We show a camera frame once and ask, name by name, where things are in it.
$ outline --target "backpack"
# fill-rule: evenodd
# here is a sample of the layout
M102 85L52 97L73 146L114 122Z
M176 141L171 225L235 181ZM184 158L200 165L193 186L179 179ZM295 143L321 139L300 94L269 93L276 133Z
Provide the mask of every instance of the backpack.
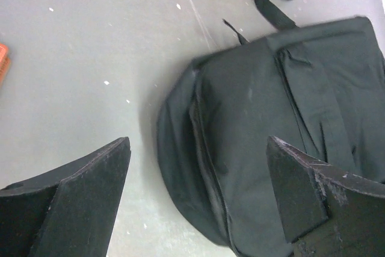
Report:
M205 237L241 257L287 257L267 139L384 182L384 58L366 17L299 28L269 0L255 3L279 32L250 43L238 34L241 46L192 61L161 107L158 162Z

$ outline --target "backpack handle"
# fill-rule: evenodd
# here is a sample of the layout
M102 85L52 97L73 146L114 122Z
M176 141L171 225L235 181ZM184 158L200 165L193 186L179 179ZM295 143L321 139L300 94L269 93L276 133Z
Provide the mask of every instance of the backpack handle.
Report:
M295 22L284 14L270 0L254 0L258 11L264 18L278 30L296 28Z

